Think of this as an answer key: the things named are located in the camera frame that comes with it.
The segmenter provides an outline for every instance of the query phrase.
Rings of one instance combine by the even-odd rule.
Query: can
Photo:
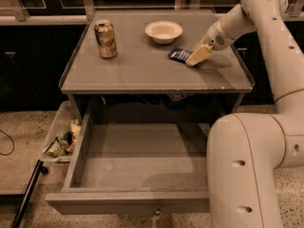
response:
[[[111,58],[117,55],[114,27],[109,20],[99,20],[96,22],[95,36],[98,50],[103,58]]]

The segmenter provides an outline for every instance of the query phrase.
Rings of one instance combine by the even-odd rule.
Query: wire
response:
[[[4,135],[6,135],[11,140],[11,142],[12,142],[12,149],[11,149],[11,151],[8,154],[0,152],[0,155],[1,156],[9,156],[15,150],[15,142],[14,142],[13,138],[9,134],[5,133],[1,129],[0,129],[0,132],[2,132]]]

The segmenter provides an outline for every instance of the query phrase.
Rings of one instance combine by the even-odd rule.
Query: open drawer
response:
[[[103,123],[90,100],[61,193],[62,214],[208,212],[203,123]]]

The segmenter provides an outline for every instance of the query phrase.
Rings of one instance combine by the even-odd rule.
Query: can lid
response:
[[[109,26],[111,23],[109,20],[107,19],[103,19],[103,20],[99,20],[95,23],[95,26],[98,26],[98,27],[107,27]]]

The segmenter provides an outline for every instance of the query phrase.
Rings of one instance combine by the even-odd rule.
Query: gray tabletop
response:
[[[94,35],[97,20],[109,19],[115,29],[118,55],[103,59]],[[165,46],[144,33],[155,21],[173,21],[182,36]],[[79,51],[65,77],[66,94],[250,92],[248,80],[230,47],[216,51],[198,67],[168,59],[173,47],[191,49],[216,21],[205,10],[96,11]]]

